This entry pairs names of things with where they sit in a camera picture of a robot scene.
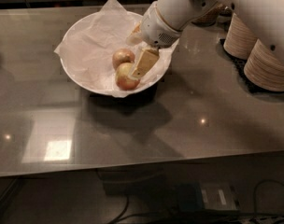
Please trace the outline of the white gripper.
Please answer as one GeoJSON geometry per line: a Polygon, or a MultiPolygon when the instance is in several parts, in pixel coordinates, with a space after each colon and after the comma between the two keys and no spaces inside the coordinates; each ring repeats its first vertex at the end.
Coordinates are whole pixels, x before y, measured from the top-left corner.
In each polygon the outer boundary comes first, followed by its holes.
{"type": "MultiPolygon", "coordinates": [[[[174,30],[164,21],[157,3],[153,2],[143,15],[141,23],[139,22],[126,38],[126,44],[135,46],[143,40],[153,47],[169,48],[180,35],[181,32],[174,30]]],[[[153,47],[138,48],[137,59],[130,69],[129,78],[141,79],[158,62],[159,51],[153,47]]]]}

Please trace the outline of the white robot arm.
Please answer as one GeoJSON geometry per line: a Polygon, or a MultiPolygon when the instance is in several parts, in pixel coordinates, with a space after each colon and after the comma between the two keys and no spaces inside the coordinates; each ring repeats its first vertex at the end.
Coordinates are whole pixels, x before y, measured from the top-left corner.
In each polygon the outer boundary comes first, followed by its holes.
{"type": "Polygon", "coordinates": [[[284,0],[157,0],[126,43],[132,46],[144,41],[155,48],[169,48],[189,22],[218,3],[230,8],[284,64],[284,0]]]}

